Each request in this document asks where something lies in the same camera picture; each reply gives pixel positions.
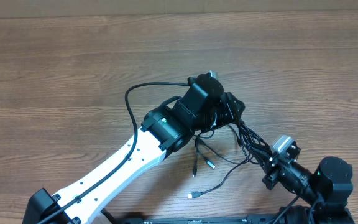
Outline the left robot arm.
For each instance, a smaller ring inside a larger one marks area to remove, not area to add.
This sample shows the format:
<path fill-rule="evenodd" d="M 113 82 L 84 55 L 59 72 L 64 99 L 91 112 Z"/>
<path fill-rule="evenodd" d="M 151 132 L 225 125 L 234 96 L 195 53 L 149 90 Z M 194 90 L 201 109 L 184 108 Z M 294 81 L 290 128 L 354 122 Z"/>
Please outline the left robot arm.
<path fill-rule="evenodd" d="M 24 223 L 92 223 L 133 180 L 186 146 L 195 132 L 239 123 L 242 101 L 225 92 L 213 72 L 190 77 L 187 92 L 149 111 L 134 135 L 89 174 L 54 194 L 37 191 L 28 201 Z"/>

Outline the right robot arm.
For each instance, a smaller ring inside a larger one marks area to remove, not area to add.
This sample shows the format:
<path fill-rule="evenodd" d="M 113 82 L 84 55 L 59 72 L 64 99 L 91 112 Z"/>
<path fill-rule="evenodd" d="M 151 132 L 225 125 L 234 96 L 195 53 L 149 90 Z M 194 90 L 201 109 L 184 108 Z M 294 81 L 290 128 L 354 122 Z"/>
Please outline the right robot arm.
<path fill-rule="evenodd" d="M 296 197 L 269 223 L 354 223 L 347 206 L 353 191 L 352 166 L 338 157 L 325 157 L 312 173 L 297 163 L 295 142 L 283 149 L 251 144 L 252 156 L 265 172 L 262 182 L 273 189 L 282 184 Z"/>

